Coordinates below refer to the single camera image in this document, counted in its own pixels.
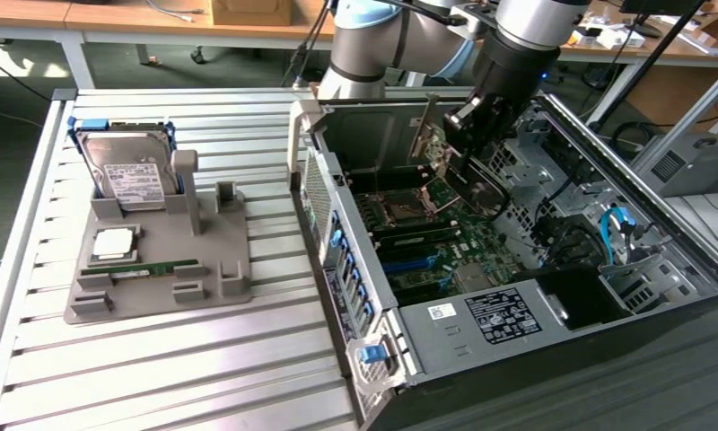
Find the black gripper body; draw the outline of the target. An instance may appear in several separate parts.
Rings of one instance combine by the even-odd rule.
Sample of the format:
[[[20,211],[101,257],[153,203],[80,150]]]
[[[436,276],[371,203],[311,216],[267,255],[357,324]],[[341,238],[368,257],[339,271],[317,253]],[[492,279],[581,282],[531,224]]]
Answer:
[[[471,114],[477,135],[499,135],[516,121],[535,96],[544,73],[560,56],[560,47],[533,49],[499,33],[489,33],[475,65],[471,101],[479,104]]]

